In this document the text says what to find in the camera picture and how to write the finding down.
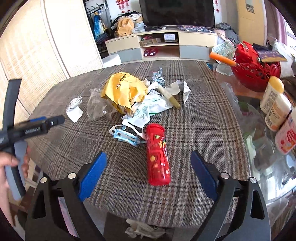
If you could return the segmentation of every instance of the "white stool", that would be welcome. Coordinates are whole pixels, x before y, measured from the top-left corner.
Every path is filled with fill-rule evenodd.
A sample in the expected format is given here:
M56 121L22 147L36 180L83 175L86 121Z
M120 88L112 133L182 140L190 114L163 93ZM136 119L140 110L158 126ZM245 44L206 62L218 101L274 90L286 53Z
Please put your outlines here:
M111 67L114 65L120 65L121 59L118 54L113 54L113 55L110 55L106 58L103 58L102 62L103 62L103 68L107 68L107 67Z

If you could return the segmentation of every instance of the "orange stick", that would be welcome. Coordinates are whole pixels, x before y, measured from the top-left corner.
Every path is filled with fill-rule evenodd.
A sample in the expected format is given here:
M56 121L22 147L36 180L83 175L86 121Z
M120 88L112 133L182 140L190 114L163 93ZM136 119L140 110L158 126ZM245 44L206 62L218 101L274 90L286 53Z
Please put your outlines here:
M210 58L221 61L222 63L228 64L230 66L235 66L237 64L235 61L214 52L210 53Z

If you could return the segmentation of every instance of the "cardboard box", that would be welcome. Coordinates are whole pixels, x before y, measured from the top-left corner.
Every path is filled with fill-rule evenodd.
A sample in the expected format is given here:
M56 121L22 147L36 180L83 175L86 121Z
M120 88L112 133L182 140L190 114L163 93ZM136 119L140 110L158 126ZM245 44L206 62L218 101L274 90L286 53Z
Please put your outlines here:
M157 44L157 43L160 43L161 42L161 39L160 38L155 38L155 39L147 39L147 40L142 40L140 41L140 46L141 47L145 47L147 45L150 45L150 44Z

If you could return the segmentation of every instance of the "yellow plastic bag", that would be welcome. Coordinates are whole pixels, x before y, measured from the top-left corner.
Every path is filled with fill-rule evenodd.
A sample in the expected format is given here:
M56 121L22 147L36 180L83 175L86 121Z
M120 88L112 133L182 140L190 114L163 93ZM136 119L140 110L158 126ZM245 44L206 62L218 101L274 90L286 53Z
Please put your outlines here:
M104 86L101 97L110 99L121 114L133 114L131 106L147 95L147 87L129 73L113 74Z

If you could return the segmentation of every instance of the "drawer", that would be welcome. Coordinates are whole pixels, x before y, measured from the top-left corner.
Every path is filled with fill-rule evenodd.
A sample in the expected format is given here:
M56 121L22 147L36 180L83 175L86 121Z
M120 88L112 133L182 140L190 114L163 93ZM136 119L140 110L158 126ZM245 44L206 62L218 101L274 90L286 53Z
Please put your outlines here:
M209 55L211 51L212 48L208 47L180 45L180 58L193 58L209 61Z
M143 59L142 51L140 48L121 50L111 54L118 54L122 63Z
M202 34L202 33L179 33L180 45L197 45L205 47L213 47L216 43L216 35Z
M118 38L117 40L107 42L106 47L109 53L115 53L120 50L135 49L140 47L139 37Z

